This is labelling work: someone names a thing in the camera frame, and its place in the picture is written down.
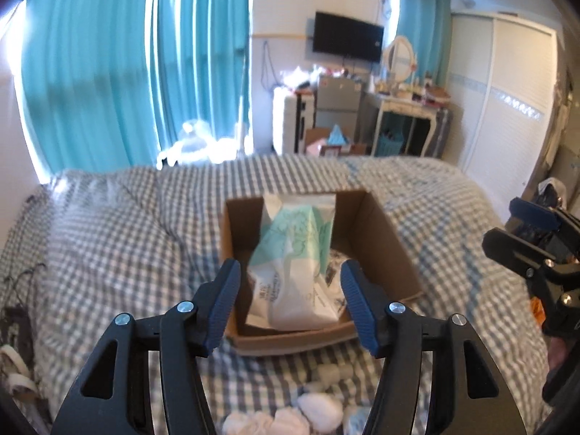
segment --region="blue gripper pad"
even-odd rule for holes
[[[211,352],[221,342],[225,325],[240,290],[241,267],[237,260],[224,261],[216,279],[202,284],[193,298],[198,319],[207,320],[204,347]]]
[[[380,286],[367,280],[355,260],[347,260],[342,264],[340,285],[361,344],[376,357],[381,348],[378,322],[385,319],[385,307],[390,300]]]
[[[509,212],[513,217],[544,231],[556,231],[561,225],[553,211],[521,198],[514,198],[509,203]]]

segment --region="teal curtain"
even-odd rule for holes
[[[234,137],[240,101],[248,123],[249,0],[151,0],[146,39],[162,147],[182,124],[208,121],[215,138]]]
[[[405,36],[417,56],[417,75],[433,75],[445,86],[451,50],[451,0],[401,0],[397,35]]]
[[[24,120],[47,169],[154,165],[184,121],[248,113],[248,0],[27,0]]]

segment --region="teal basket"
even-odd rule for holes
[[[405,139],[402,134],[396,134],[394,139],[389,139],[387,136],[380,135],[376,144],[376,157],[392,157],[401,153],[402,145]]]

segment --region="wardrobe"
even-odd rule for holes
[[[447,91],[455,118],[443,160],[481,187],[504,222],[543,151],[557,76],[555,30],[502,14],[453,14]]]

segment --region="oval mirror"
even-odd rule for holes
[[[389,71],[390,79],[404,82],[413,73],[415,65],[413,46],[405,36],[397,36],[383,52],[383,65]]]

